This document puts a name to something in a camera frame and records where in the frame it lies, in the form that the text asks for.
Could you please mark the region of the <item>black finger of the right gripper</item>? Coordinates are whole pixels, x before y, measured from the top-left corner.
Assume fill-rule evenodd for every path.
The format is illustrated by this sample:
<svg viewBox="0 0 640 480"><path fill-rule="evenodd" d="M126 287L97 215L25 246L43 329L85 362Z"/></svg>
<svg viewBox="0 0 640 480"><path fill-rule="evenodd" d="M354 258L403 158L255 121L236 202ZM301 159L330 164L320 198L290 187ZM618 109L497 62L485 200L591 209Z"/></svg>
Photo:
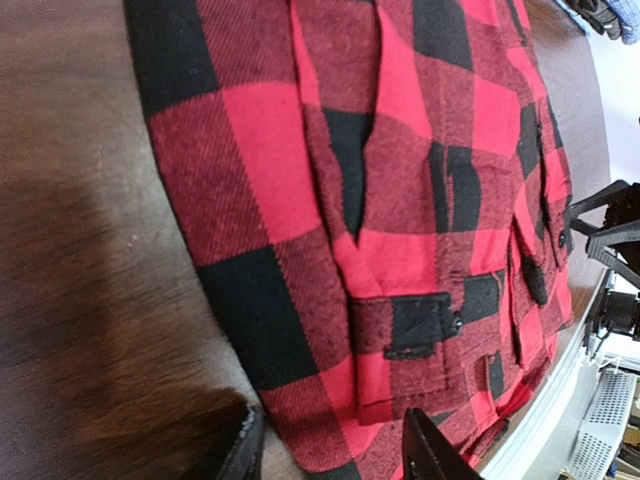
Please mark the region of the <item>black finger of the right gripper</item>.
<svg viewBox="0 0 640 480"><path fill-rule="evenodd" d="M606 206L602 226L580 216ZM617 180L597 193L572 204L567 211L570 228L587 237L585 252L591 259L639 287L639 184Z"/></svg>

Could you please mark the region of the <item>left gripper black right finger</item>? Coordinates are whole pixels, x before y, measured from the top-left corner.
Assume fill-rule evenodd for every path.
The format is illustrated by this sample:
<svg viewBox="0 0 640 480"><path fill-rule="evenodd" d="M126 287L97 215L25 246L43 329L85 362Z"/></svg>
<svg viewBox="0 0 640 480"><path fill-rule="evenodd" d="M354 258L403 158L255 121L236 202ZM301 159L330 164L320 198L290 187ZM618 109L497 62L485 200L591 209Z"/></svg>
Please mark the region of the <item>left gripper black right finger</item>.
<svg viewBox="0 0 640 480"><path fill-rule="evenodd" d="M482 480L417 408L404 415L402 460L404 480Z"/></svg>

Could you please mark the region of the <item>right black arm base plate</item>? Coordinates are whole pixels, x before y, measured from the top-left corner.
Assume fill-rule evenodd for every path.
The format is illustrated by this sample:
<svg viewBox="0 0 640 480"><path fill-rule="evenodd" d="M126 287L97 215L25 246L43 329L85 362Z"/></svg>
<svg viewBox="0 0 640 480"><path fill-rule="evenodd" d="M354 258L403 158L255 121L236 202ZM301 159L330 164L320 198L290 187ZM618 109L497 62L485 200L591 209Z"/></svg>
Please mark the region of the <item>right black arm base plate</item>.
<svg viewBox="0 0 640 480"><path fill-rule="evenodd" d="M616 290L611 276L607 276L587 311L583 346L595 357L613 334L639 341L639 294Z"/></svg>

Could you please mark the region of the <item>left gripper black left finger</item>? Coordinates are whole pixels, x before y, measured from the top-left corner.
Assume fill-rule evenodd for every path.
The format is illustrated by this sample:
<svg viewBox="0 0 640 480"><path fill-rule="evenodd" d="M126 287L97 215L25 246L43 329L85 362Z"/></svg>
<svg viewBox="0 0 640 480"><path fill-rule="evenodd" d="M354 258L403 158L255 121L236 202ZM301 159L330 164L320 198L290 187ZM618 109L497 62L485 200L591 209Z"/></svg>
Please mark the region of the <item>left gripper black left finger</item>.
<svg viewBox="0 0 640 480"><path fill-rule="evenodd" d="M247 414L226 448L216 447L194 466L195 479L261 479L265 438L263 412L248 406Z"/></svg>

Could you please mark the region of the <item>blue checked shirt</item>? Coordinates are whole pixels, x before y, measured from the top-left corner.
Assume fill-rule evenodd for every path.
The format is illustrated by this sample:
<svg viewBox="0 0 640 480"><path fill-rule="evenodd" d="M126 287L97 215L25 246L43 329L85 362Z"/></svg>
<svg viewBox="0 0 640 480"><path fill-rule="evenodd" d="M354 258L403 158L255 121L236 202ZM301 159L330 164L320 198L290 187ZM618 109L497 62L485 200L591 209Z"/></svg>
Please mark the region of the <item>blue checked shirt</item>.
<svg viewBox="0 0 640 480"><path fill-rule="evenodd" d="M640 29L639 0L607 0L607 4L617 14L622 24L623 43L637 44Z"/></svg>

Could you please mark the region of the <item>red black plaid shirt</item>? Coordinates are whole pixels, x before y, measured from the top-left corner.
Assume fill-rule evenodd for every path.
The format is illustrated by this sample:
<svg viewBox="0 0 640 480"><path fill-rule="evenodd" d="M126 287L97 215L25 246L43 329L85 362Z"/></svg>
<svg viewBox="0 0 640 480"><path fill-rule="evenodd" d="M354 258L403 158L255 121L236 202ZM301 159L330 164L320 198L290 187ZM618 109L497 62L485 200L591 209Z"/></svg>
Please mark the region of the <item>red black plaid shirt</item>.
<svg viewBox="0 0 640 480"><path fill-rule="evenodd" d="M314 479L476 464L572 319L571 180L521 1L128 1L163 186Z"/></svg>

